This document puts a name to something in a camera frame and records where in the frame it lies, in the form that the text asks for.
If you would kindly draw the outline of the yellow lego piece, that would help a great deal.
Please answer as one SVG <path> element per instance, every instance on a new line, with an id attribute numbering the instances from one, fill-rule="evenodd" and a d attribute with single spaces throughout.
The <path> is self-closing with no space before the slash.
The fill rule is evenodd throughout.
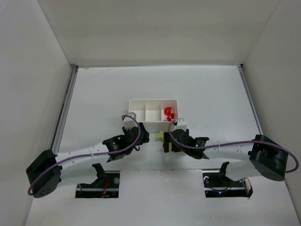
<path id="1" fill-rule="evenodd" d="M 168 142 L 168 144 L 167 144 L 167 151 L 170 152 L 171 148 L 172 148 L 172 143 Z"/>

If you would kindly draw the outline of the green lego brick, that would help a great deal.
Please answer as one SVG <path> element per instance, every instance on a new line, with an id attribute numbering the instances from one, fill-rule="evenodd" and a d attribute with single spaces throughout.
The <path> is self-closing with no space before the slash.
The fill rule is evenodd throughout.
<path id="1" fill-rule="evenodd" d="M 156 141 L 164 142 L 164 132 L 163 132 L 163 131 L 160 131 L 160 132 L 156 135 Z"/>

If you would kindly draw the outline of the red round lego piece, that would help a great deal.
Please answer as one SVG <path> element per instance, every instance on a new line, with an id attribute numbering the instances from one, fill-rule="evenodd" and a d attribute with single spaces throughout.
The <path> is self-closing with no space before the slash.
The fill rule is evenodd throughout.
<path id="1" fill-rule="evenodd" d="M 171 114 L 172 114 L 172 108 L 171 108 L 171 107 L 166 107 L 166 108 L 164 109 L 164 114 L 165 114 L 166 116 L 171 116 Z"/>

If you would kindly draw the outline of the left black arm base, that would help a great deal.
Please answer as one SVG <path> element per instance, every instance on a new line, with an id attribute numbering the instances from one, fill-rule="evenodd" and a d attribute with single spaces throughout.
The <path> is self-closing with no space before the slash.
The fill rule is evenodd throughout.
<path id="1" fill-rule="evenodd" d="M 90 184 L 78 184 L 75 198 L 118 198 L 120 171 L 105 171 L 99 163 L 92 167 L 96 170 L 96 179 Z"/>

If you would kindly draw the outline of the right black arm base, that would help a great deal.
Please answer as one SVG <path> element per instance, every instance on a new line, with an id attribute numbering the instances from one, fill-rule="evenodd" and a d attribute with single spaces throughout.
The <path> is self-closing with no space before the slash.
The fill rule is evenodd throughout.
<path id="1" fill-rule="evenodd" d="M 233 181 L 226 177 L 226 167 L 229 162 L 224 162 L 217 170 L 202 172 L 206 198 L 245 197 L 253 195 L 253 187 L 248 178 Z"/>

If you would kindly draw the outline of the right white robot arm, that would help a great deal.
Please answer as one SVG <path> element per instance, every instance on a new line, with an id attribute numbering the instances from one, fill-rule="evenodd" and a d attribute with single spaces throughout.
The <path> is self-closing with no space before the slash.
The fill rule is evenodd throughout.
<path id="1" fill-rule="evenodd" d="M 164 132 L 164 152 L 183 152 L 197 159 L 224 159 L 220 175 L 232 181 L 247 177 L 263 176 L 273 181 L 285 178 L 288 153 L 264 135 L 242 142 L 214 142 L 206 145 L 208 137 L 193 138 L 188 130 Z"/>

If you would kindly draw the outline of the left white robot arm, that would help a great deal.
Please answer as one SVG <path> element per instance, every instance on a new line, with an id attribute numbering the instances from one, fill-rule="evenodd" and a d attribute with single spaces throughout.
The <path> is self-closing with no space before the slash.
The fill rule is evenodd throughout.
<path id="1" fill-rule="evenodd" d="M 126 129 L 123 134 L 104 140 L 100 146 L 69 153 L 45 150 L 27 167 L 28 195 L 41 198 L 57 188 L 72 184 L 98 185 L 106 179 L 102 164 L 120 160 L 149 142 L 143 123 Z"/>

